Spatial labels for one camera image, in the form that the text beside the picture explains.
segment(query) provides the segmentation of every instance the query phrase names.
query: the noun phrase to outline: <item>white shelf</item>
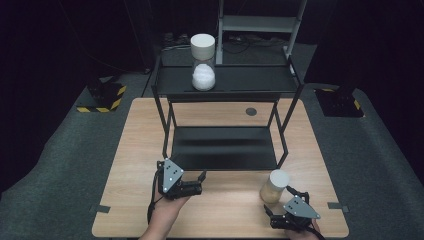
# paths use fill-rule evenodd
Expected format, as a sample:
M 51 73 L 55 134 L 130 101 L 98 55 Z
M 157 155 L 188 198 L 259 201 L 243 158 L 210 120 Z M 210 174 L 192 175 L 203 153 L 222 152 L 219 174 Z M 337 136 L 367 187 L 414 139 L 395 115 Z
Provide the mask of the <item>white shelf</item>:
M 291 33 L 293 32 L 295 21 L 295 17 L 256 17 L 225 15 L 223 17 L 222 30 Z
M 222 35 L 224 31 L 290 33 L 288 46 L 284 48 L 284 55 L 288 58 L 291 55 L 307 2 L 307 0 L 298 1 L 300 2 L 300 6 L 296 17 L 266 17 L 225 15 L 224 0 L 219 0 L 220 9 L 218 22 L 218 46 L 215 56 L 216 64 L 222 64 Z

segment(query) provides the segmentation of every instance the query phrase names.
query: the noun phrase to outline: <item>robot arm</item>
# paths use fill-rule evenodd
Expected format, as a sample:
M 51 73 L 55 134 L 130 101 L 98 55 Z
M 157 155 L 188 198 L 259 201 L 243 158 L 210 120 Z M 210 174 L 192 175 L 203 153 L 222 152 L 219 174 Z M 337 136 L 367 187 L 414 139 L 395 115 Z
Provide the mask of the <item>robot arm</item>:
M 324 239 L 318 231 L 310 227 L 312 219 L 319 219 L 321 216 L 309 205 L 308 192 L 301 193 L 290 186 L 287 186 L 286 189 L 294 197 L 284 205 L 284 209 L 287 211 L 284 215 L 274 215 L 271 209 L 264 205 L 265 212 L 270 217 L 271 227 L 274 229 L 309 231 L 320 240 Z
M 155 205 L 162 197 L 175 200 L 202 194 L 202 182 L 206 179 L 206 171 L 199 175 L 197 181 L 184 182 L 181 180 L 183 174 L 184 170 L 168 158 L 157 162 L 157 171 L 153 179 L 152 199 L 147 211 L 147 222 L 150 222 Z M 156 182 L 158 192 L 162 197 L 155 201 Z

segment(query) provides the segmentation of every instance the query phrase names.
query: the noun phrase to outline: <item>black metal shelf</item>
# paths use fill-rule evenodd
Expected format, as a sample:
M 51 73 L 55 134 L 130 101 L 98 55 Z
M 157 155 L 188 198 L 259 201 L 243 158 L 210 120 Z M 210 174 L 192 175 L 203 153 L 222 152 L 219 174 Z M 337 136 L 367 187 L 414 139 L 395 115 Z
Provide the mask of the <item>black metal shelf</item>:
M 153 72 L 153 95 L 165 131 L 163 156 L 167 156 L 171 124 L 174 126 L 171 158 L 185 170 L 272 170 L 281 167 L 288 150 L 284 130 L 303 89 L 293 75 L 290 58 L 287 65 L 217 65 L 215 86 L 198 91 L 192 86 L 191 66 L 164 66 L 160 57 Z M 165 114 L 159 97 L 168 100 Z M 293 101 L 281 123 L 277 104 L 281 97 Z M 178 126 L 173 104 L 190 102 L 271 102 L 269 122 L 264 126 Z M 270 126 L 277 121 L 283 156 L 275 157 Z
M 190 170 L 272 170 L 277 167 L 267 127 L 178 127 L 172 160 Z

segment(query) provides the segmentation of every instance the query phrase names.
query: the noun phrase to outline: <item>small jar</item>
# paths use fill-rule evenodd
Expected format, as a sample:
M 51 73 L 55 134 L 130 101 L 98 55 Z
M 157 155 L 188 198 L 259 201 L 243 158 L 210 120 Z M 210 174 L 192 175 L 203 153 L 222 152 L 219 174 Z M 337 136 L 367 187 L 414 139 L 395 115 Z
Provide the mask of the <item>small jar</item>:
M 278 203 L 284 189 L 289 184 L 289 175 L 281 169 L 271 172 L 260 190 L 260 196 L 266 203 Z
M 215 38 L 209 34 L 196 34 L 190 39 L 193 56 L 193 87 L 208 91 L 215 86 Z

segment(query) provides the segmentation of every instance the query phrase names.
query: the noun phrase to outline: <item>human arm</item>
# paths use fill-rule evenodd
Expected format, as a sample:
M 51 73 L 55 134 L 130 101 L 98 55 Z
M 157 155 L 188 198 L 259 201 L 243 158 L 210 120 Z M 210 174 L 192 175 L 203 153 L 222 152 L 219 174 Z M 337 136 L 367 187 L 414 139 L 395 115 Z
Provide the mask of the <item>human arm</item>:
M 172 225 L 178 217 L 180 209 L 190 199 L 190 197 L 168 200 L 162 198 L 155 205 L 149 226 L 139 240 L 162 240 L 168 236 Z
M 311 227 L 314 228 L 317 232 L 320 232 L 319 226 L 315 219 L 312 219 Z M 296 232 L 293 230 L 286 229 L 284 230 L 284 232 L 290 240 L 319 240 L 319 238 L 315 234 L 308 231 Z

